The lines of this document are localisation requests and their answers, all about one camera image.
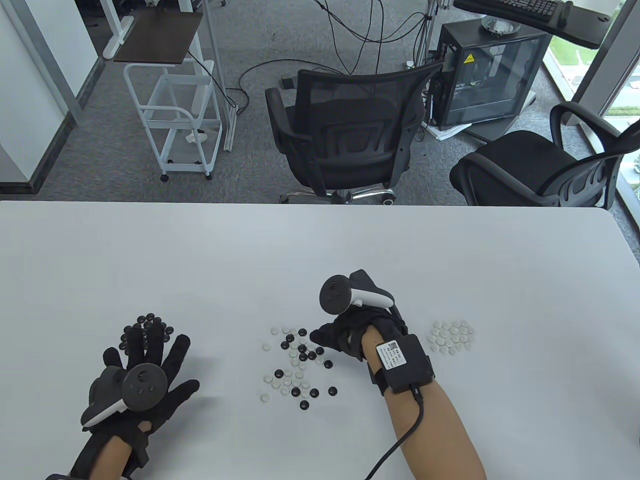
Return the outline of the person's left hand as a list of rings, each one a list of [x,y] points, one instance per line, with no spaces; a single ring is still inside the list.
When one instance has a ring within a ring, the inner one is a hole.
[[[131,326],[126,331],[128,361],[111,347],[103,353],[105,368],[89,389],[89,400],[80,423],[91,433],[89,450],[83,461],[93,467],[98,451],[118,437],[130,446],[124,476],[143,468],[149,461],[149,436],[162,427],[176,410],[199,390],[197,380],[172,388],[191,341],[179,334],[164,354],[166,332],[160,323],[147,329]]]

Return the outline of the person's right hand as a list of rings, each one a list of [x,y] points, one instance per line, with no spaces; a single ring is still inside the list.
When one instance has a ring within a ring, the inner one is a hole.
[[[368,360],[362,341],[372,327],[382,340],[391,341],[409,334],[409,328],[399,316],[397,308],[390,310],[372,306],[350,306],[336,316],[333,322],[325,323],[310,332],[311,342],[323,348],[343,352],[358,361]]]

